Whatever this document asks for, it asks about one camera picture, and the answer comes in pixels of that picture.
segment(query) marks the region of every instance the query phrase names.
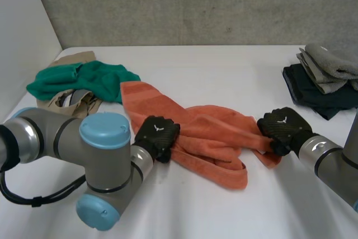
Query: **green cloth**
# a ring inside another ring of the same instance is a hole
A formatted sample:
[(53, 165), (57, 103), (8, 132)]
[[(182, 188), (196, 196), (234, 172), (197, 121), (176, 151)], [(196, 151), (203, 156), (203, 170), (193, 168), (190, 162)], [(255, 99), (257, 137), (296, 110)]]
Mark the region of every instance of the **green cloth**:
[(26, 89), (42, 101), (51, 100), (57, 93), (68, 89), (85, 89), (104, 101), (122, 103), (120, 83), (125, 81), (140, 81), (140, 78), (121, 64), (92, 61), (41, 70), (35, 81), (27, 85)]

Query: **gray wall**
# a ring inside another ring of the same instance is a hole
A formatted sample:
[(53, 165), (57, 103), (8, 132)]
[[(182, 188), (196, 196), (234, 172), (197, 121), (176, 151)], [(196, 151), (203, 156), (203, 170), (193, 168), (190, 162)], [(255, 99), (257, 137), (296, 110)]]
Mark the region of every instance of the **gray wall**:
[(358, 0), (42, 0), (63, 48), (358, 41)]

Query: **white tablecloth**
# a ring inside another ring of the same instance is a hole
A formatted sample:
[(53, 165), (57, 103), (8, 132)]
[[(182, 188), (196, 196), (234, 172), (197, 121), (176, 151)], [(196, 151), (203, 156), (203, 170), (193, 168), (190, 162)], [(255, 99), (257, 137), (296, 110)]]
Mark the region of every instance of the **white tablecloth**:
[[(166, 46), (70, 48), (61, 56), (93, 50), (98, 60), (123, 64), (183, 107), (219, 105), (256, 119), (289, 106), (315, 132), (344, 145), (355, 111), (326, 121), (296, 107), (282, 77), (298, 63), (298, 46)], [(27, 94), (14, 109), (36, 106)], [(119, 104), (100, 111), (124, 113)], [(87, 227), (76, 215), (85, 184), (55, 204), (30, 208), (0, 197), (0, 238), (275, 238), (340, 239), (358, 236), (358, 214), (308, 171), (292, 153), (268, 170), (249, 151), (242, 191), (221, 188), (178, 164), (157, 163), (108, 232)], [(7, 172), (8, 187), (32, 198), (51, 194), (83, 174), (83, 168), (50, 157)]]

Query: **black cable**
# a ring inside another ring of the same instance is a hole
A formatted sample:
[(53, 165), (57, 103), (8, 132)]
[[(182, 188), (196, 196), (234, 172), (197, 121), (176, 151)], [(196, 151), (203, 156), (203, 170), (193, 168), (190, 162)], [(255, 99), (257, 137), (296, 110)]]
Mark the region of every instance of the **black cable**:
[(71, 184), (62, 188), (61, 190), (45, 197), (34, 197), (33, 199), (23, 198), (15, 193), (12, 193), (5, 181), (5, 172), (0, 173), (0, 192), (10, 202), (21, 205), (30, 205), (32, 207), (40, 207), (43, 204), (51, 204), (62, 200), (78, 189), (84, 182), (86, 182), (85, 175), (74, 180)]

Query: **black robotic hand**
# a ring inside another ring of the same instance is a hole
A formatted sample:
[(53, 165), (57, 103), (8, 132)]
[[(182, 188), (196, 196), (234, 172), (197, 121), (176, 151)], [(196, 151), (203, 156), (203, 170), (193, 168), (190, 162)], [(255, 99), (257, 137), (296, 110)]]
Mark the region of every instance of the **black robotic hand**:
[(279, 156), (285, 156), (291, 150), (299, 151), (296, 147), (300, 147), (298, 142), (301, 141), (302, 136), (305, 138), (316, 135), (313, 134), (307, 121), (289, 107), (266, 113), (257, 121), (257, 126), (264, 136), (274, 140), (270, 146)]
[(171, 158), (171, 147), (179, 132), (180, 125), (171, 119), (149, 116), (136, 134), (134, 145), (147, 150), (153, 160), (167, 163)]

